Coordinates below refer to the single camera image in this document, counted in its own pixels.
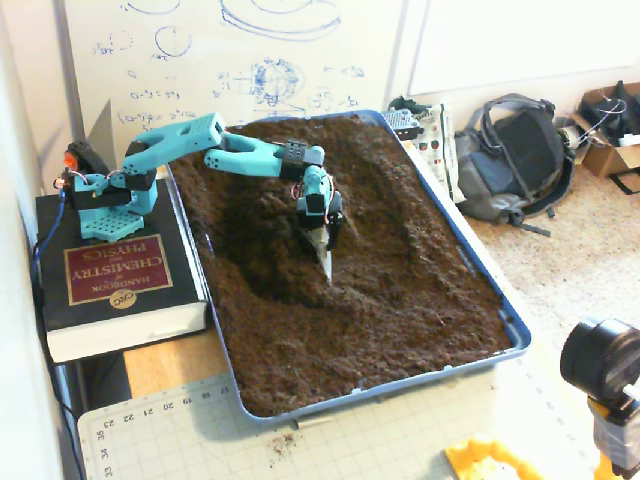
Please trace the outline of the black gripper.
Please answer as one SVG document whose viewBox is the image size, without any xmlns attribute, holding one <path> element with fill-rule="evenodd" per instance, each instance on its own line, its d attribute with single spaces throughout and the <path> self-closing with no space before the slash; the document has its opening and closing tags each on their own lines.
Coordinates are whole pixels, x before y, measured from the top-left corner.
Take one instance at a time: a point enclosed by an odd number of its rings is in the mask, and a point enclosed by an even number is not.
<svg viewBox="0 0 640 480">
<path fill-rule="evenodd" d="M 343 223 L 342 196 L 339 192 L 335 192 L 332 199 L 315 193 L 298 199 L 298 225 L 304 230 L 314 230 L 327 224 L 328 251 L 337 245 Z"/>
</svg>

